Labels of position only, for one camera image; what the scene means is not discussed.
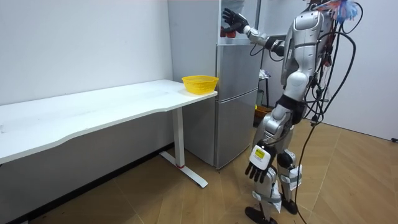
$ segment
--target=freezer door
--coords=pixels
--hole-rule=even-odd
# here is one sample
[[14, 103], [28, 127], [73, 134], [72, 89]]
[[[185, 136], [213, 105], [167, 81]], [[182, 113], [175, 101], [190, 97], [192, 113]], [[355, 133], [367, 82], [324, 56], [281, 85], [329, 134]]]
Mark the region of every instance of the freezer door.
[[250, 56], [252, 48], [253, 45], [217, 47], [218, 101], [232, 99], [258, 87], [261, 54]]
[[238, 156], [253, 141], [254, 104], [257, 90], [216, 104], [216, 168]]

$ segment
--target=white desk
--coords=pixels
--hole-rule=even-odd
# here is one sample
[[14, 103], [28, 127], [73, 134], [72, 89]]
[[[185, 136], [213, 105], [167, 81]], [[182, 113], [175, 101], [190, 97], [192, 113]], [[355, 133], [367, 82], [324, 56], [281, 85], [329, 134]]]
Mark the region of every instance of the white desk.
[[0, 106], [0, 164], [115, 124], [172, 110], [176, 158], [160, 154], [205, 187], [207, 182], [185, 167], [182, 107], [216, 95], [216, 91], [194, 95], [182, 83], [157, 80]]

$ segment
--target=plastic basket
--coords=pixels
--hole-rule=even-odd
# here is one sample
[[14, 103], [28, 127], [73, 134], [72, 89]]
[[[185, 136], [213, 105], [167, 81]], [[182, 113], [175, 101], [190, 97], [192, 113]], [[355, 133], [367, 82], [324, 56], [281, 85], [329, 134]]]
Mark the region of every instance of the plastic basket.
[[218, 78], [207, 75], [193, 75], [183, 77], [182, 81], [188, 92], [201, 95], [214, 91]]

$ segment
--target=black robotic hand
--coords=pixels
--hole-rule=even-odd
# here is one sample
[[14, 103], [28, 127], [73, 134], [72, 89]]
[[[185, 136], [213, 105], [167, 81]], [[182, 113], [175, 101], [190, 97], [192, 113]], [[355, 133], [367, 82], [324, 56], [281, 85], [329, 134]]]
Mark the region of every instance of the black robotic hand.
[[249, 22], [245, 17], [227, 8], [223, 11], [223, 19], [228, 25], [230, 25], [230, 27], [224, 29], [226, 33], [238, 31], [243, 34], [243, 28], [249, 25]]

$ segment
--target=table leg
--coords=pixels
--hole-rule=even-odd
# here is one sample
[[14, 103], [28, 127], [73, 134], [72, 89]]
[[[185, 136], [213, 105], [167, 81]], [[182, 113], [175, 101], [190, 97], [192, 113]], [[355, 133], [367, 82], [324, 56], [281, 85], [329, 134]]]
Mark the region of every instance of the table leg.
[[167, 152], [161, 152], [160, 155], [175, 165], [180, 171], [187, 174], [194, 180], [200, 187], [207, 186], [207, 181], [201, 178], [194, 171], [185, 166], [184, 157], [184, 133], [182, 124], [182, 108], [177, 108], [172, 111], [173, 113], [173, 129], [174, 129], [174, 145], [175, 145], [175, 158]]
[[177, 108], [173, 113], [173, 130], [174, 130], [174, 148], [175, 148], [175, 163], [178, 168], [184, 168], [184, 132], [182, 125], [182, 108]]

